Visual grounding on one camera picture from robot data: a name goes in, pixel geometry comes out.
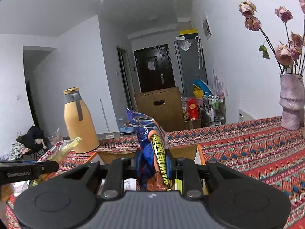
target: red package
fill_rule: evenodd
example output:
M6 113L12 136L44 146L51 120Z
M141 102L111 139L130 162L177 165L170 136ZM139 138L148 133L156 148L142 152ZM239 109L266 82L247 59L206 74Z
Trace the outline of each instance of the red package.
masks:
M198 120L198 107L197 107L197 100L195 98L189 98L187 100L188 103L188 108L189 108L189 115L190 115L190 120Z

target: dried flower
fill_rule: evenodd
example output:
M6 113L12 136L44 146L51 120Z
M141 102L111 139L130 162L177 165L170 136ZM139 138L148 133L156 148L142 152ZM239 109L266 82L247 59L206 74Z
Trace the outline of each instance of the dried flower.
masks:
M302 45L304 43L303 37L299 34L294 34L293 32L291 32L289 42L291 45L294 45L295 48L297 48L298 50L302 49Z
M250 1L244 1L238 6L238 10L243 16L253 16L256 11L256 6Z
M300 6L301 6L302 11L305 14L305 0L299 0L299 2L300 2Z
M285 7L279 7L278 9L275 9L275 14L281 19L283 23L292 19L291 12Z
M260 21L258 18L256 17L246 17L246 20L245 20L245 27L247 29L250 29L252 30L253 32L254 31L259 31L260 30Z
M293 65L292 54L287 45L281 43L281 45L278 45L274 50L275 57L280 64L285 66Z
M301 50L298 50L297 48L295 48L294 45L291 45L289 50L291 52L293 60L299 59L300 54L301 54Z

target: thermos lid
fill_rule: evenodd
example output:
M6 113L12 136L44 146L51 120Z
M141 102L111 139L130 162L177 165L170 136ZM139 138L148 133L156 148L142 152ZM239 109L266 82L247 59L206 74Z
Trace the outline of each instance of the thermos lid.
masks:
M70 94L73 91L78 91L78 90L79 90L78 87L74 87L74 88L66 89L63 93L64 93L64 95L67 95L67 94Z

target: yellow thermos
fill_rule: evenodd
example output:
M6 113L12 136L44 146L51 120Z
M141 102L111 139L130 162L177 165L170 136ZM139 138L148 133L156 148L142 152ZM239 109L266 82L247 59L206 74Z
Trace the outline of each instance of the yellow thermos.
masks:
M99 140L93 126L88 107L82 100L78 87L65 90L65 122L70 139L81 137L74 148L76 153L85 153L99 146Z

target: blue snack bag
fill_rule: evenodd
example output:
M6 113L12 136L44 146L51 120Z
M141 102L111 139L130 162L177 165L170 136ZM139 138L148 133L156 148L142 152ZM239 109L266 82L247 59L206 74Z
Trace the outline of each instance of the blue snack bag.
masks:
M171 190L166 171L167 135L156 121L145 114L127 109L129 123L135 128L142 150L140 189Z

